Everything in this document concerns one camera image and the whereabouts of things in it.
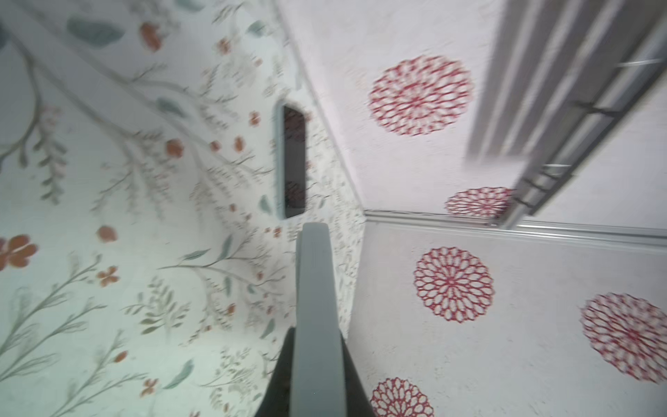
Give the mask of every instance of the ceiling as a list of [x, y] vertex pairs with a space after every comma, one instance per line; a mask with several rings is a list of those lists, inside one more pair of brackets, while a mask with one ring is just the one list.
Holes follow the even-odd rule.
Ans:
[[[480, 192], [498, 199], [498, 209], [503, 208], [501, 199], [517, 182], [527, 157], [472, 161], [467, 152], [473, 128], [493, 126], [497, 109], [506, 108], [507, 102], [497, 104], [495, 119], [480, 117], [483, 111], [478, 114], [509, 1], [278, 3], [367, 210], [494, 215], [468, 210]], [[521, 52], [529, 49], [531, 30], [540, 25], [542, 5], [549, 4], [512, 4], [519, 3], [526, 7], [506, 70], [511, 85], [516, 85], [512, 78], [520, 73], [519, 66], [525, 65], [519, 62]], [[555, 40], [545, 43], [538, 55], [531, 85], [544, 76], [564, 29], [584, 4], [559, 3]], [[593, 32], [611, 21], [621, 2], [603, 4]], [[586, 56], [596, 36], [587, 38], [578, 57]], [[581, 64], [573, 62], [565, 80], [571, 81]], [[510, 83], [503, 82], [509, 97]], [[518, 121], [534, 99], [530, 88], [518, 108]], [[497, 103], [502, 103], [502, 94], [499, 97]], [[667, 84], [662, 82], [536, 220], [667, 229], [666, 106]]]

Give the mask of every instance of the textured wall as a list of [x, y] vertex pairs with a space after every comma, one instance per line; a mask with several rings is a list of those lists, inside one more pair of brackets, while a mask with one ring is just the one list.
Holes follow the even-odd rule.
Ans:
[[[252, 415], [294, 324], [301, 222], [329, 224], [344, 331], [364, 227], [272, 3], [0, 15], [0, 414]], [[279, 97], [309, 119], [288, 221]]]
[[667, 78], [534, 219], [667, 229]]
[[369, 224], [348, 346], [386, 415], [660, 417], [666, 274], [664, 252]]
[[465, 161], [504, 2], [278, 3], [365, 208], [512, 187], [522, 161]]

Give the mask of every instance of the botanical branch print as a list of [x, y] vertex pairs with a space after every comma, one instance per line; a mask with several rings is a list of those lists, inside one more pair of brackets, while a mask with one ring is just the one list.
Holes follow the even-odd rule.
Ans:
[[[0, 83], [25, 98], [0, 118], [0, 384], [20, 387], [0, 409], [252, 415], [294, 323], [302, 224], [329, 224], [344, 331], [364, 224], [275, 5], [0, 9], [12, 16]], [[287, 221], [275, 217], [278, 99], [308, 114], [307, 211]], [[93, 257], [68, 265], [70, 253]], [[214, 374], [204, 365], [218, 358]]]
[[147, 293], [147, 300], [144, 300], [143, 292], [140, 292], [137, 294], [137, 303], [125, 307], [123, 311], [132, 316], [143, 313], [144, 319], [139, 322], [144, 327], [141, 334], [153, 333], [163, 328], [169, 337], [171, 329], [183, 325], [185, 316], [190, 311], [190, 303], [179, 305], [174, 300], [174, 291], [157, 276], [148, 284]]
[[11, 327], [0, 345], [0, 358], [8, 355], [9, 351], [16, 348], [16, 355], [9, 361], [4, 369], [0, 370], [0, 384], [10, 378], [17, 376], [26, 376], [41, 372], [58, 361], [60, 353], [45, 353], [43, 350], [33, 354], [42, 345], [50, 339], [62, 335], [82, 332], [87, 329], [87, 316], [96, 311], [105, 308], [102, 304], [96, 304], [93, 298], [89, 298], [80, 310], [74, 310], [65, 320], [48, 331], [44, 336], [39, 335], [39, 325], [37, 320], [32, 320], [39, 313], [57, 307], [61, 304], [70, 304], [71, 293], [64, 291], [73, 284], [89, 280], [90, 273], [97, 269], [102, 261], [101, 255], [98, 255], [94, 262], [87, 267], [80, 269], [79, 260], [76, 256], [71, 259], [71, 271], [69, 278], [62, 284], [54, 284], [51, 291], [41, 300], [33, 302], [33, 293], [27, 287], [19, 288], [13, 296], [10, 306], [9, 318]]
[[[220, 153], [215, 153], [215, 158], [219, 163], [221, 163], [219, 167], [215, 169], [204, 167], [201, 157], [198, 154], [198, 150], [196, 150], [196, 148], [193, 146], [201, 145], [203, 143], [208, 144], [210, 141], [206, 141], [200, 136], [194, 134], [194, 132], [182, 124], [182, 122], [174, 118], [174, 116], [185, 116], [185, 113], [176, 102], [166, 98], [161, 98], [157, 101], [150, 100], [141, 90], [135, 86], [136, 83], [139, 83], [142, 85], [160, 87], [170, 91], [179, 92], [180, 94], [190, 99], [211, 100], [208, 98], [208, 95], [213, 88], [211, 84], [212, 81], [209, 83], [209, 87], [203, 93], [193, 97], [189, 92], [189, 88], [187, 87], [180, 87], [168, 81], [156, 81], [155, 83], [152, 83], [150, 80], [144, 79], [147, 74], [153, 73], [157, 68], [160, 68], [159, 65], [150, 67], [134, 78], [123, 77], [122, 75], [114, 72], [112, 69], [104, 66], [104, 64], [96, 60], [96, 58], [94, 58], [94, 56], [92, 56], [89, 52], [70, 44], [67, 41], [67, 38], [64, 36], [62, 30], [52, 24], [43, 14], [32, 9], [31, 6], [27, 5], [26, 3], [18, 4], [28, 14], [32, 15], [35, 20], [38, 21], [38, 23], [42, 24], [46, 30], [50, 31], [54, 36], [56, 36], [57, 39], [62, 40], [65, 46], [72, 48], [76, 54], [81, 56], [86, 62], [88, 62], [88, 64], [96, 68], [102, 76], [105, 76], [112, 82], [118, 84], [119, 87], [130, 93], [132, 97], [134, 97], [148, 110], [154, 112], [155, 114], [161, 115], [166, 124], [168, 124], [170, 128], [174, 129], [181, 136], [181, 138], [168, 139], [168, 141], [171, 140], [171, 143], [177, 143], [174, 141], [181, 141], [182, 139], [188, 140], [192, 152], [192, 158], [199, 170], [200, 181], [197, 184], [200, 189], [208, 190], [207, 193], [203, 193], [202, 195], [207, 195], [210, 197], [200, 197], [198, 200], [200, 205], [202, 202], [211, 205], [214, 204], [214, 199], [212, 198], [213, 194], [210, 192], [212, 189], [217, 189], [222, 194], [228, 194], [229, 189], [226, 183], [229, 183], [230, 180], [236, 181], [237, 185], [248, 186], [250, 180], [256, 181], [259, 179], [259, 177], [267, 175], [271, 172], [271, 169], [252, 169], [246, 166], [246, 161], [251, 160], [253, 158], [252, 155], [247, 155], [240, 160], [231, 161], [223, 157]], [[86, 105], [80, 99], [80, 97], [76, 96], [72, 90], [68, 89], [62, 82], [60, 82], [45, 64], [38, 62], [37, 58], [28, 50], [28, 48], [26, 48], [26, 46], [22, 44], [22, 42], [20, 42], [20, 40], [18, 40], [18, 38], [13, 37], [13, 43], [24, 56], [28, 70], [34, 72], [36, 69], [38, 69], [42, 76], [44, 76], [44, 78], [46, 78], [50, 84], [61, 90], [64, 95], [68, 96], [70, 102], [75, 107], [78, 107], [84, 115], [88, 116], [93, 123], [97, 124], [101, 130], [107, 134], [109, 140], [119, 148], [119, 151], [126, 158], [125, 166], [127, 166], [127, 169], [119, 173], [115, 179], [110, 181], [110, 186], [103, 189], [99, 193], [99, 197], [97, 200], [95, 200], [92, 210], [94, 212], [100, 212], [111, 195], [120, 189], [124, 189], [127, 192], [127, 211], [129, 213], [135, 213], [137, 207], [137, 184], [135, 181], [138, 177], [147, 189], [146, 196], [148, 200], [154, 205], [158, 218], [162, 219], [164, 217], [163, 204], [165, 202], [171, 201], [171, 196], [168, 192], [169, 186], [167, 179], [175, 172], [175, 166], [169, 162], [169, 156], [181, 157], [183, 155], [184, 145], [170, 145], [167, 141], [167, 145], [165, 146], [166, 157], [162, 156], [163, 154], [155, 151], [154, 148], [155, 144], [164, 141], [163, 131], [161, 129], [152, 129], [147, 133], [144, 131], [132, 132], [120, 126], [119, 124], [106, 119], [90, 106]], [[36, 94], [40, 93], [39, 86], [37, 84], [35, 84], [35, 89], [37, 92]], [[36, 103], [39, 103], [39, 106], [41, 106], [40, 100], [41, 99], [35, 100]], [[217, 99], [212, 100], [216, 105], [223, 105], [226, 101], [228, 101], [223, 97], [218, 97]], [[205, 105], [200, 104], [199, 108], [204, 112], [207, 110]], [[210, 118], [205, 116], [204, 121], [207, 120], [210, 121]], [[21, 139], [17, 142], [17, 145], [12, 147], [12, 149], [17, 150], [25, 147], [25, 142], [27, 142], [31, 136], [33, 130], [34, 126], [29, 126], [27, 135], [24, 135], [25, 137], [22, 136]], [[57, 203], [57, 197], [59, 197], [63, 191], [60, 187], [58, 187], [56, 192], [57, 196], [55, 196], [55, 199], [51, 198], [53, 195], [52, 193], [45, 194], [43, 198], [51, 198], [54, 203]]]
[[110, 347], [96, 355], [93, 370], [84, 381], [70, 381], [65, 393], [65, 401], [50, 417], [61, 417], [72, 413], [78, 407], [92, 404], [97, 397], [114, 388], [120, 388], [128, 382], [140, 381], [146, 377], [142, 373], [126, 373], [118, 378], [108, 378], [107, 369], [120, 366], [119, 363], [127, 356], [127, 351], [119, 352], [125, 344], [123, 333], [118, 331]]
[[213, 378], [209, 382], [199, 385], [202, 388], [211, 389], [209, 395], [211, 405], [214, 409], [223, 411], [225, 415], [235, 415], [235, 407], [229, 402], [229, 397], [232, 394], [235, 394], [238, 400], [243, 402], [259, 388], [252, 380], [255, 366], [246, 364], [249, 355], [250, 349], [248, 348], [234, 353], [231, 353], [227, 348], [223, 349], [220, 353], [220, 365], [215, 370]]

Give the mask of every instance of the metal rod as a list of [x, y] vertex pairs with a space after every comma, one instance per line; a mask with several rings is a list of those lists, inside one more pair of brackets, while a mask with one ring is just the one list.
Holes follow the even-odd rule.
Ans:
[[[573, 106], [572, 103], [597, 102], [620, 73], [621, 70], [616, 64], [626, 61], [635, 52], [640, 41], [660, 18], [664, 8], [665, 4], [658, 0], [642, 2], [626, 0], [623, 3], [602, 40], [589, 55], [565, 100], [547, 124], [538, 140], [535, 155], [521, 177], [535, 178], [540, 175], [544, 170], [544, 164], [553, 161], [568, 144], [573, 133], [590, 114], [588, 110]], [[534, 201], [526, 197], [532, 188], [525, 182], [519, 180], [514, 189], [514, 196], [529, 203]], [[524, 213], [524, 210], [525, 206], [513, 201], [499, 220], [501, 227], [508, 228], [516, 224], [514, 212]]]
[[544, 194], [542, 198], [534, 204], [534, 207], [528, 213], [530, 216], [534, 216], [544, 204], [570, 180], [577, 168], [579, 168], [588, 156], [609, 137], [609, 134], [614, 130], [618, 123], [627, 116], [637, 102], [667, 70], [667, 12], [663, 13], [662, 21], [651, 34], [647, 43], [649, 43], [650, 46], [651, 44], [654, 44], [654, 50], [651, 51], [651, 53], [657, 55], [657, 58], [650, 58], [645, 61], [658, 60], [660, 64], [645, 66], [641, 71], [637, 72], [633, 82], [614, 103], [614, 108], [621, 109], [618, 111], [618, 117], [611, 120], [603, 119], [598, 122], [597, 126], [589, 133], [588, 137], [583, 140], [582, 145], [584, 146], [584, 149], [578, 152], [575, 161], [563, 173], [561, 178], [556, 180], [556, 183], [550, 188], [549, 192]]

